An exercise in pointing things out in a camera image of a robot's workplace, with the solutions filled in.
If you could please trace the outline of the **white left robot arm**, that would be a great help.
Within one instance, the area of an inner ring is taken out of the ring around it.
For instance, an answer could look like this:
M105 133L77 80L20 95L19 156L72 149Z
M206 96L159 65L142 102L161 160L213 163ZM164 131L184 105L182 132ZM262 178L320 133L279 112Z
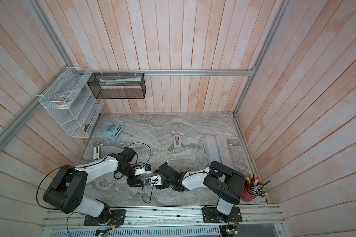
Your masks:
M142 185L139 176L151 173L150 167L132 165L136 152L125 147L121 153L83 166L62 166L44 193L43 200L64 213L77 212L91 217L109 218L108 205L84 196L86 184L109 173L120 173L130 186Z

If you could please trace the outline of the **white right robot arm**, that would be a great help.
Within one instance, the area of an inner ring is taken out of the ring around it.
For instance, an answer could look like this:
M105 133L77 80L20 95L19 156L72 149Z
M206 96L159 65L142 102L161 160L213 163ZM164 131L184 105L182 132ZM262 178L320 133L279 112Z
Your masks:
M157 189L171 188L177 192L208 188L218 197L216 213L221 217L230 217L232 209L244 197L245 176L220 163L211 162L208 168L195 172L178 172L167 163L162 164L155 176L146 178L146 184Z

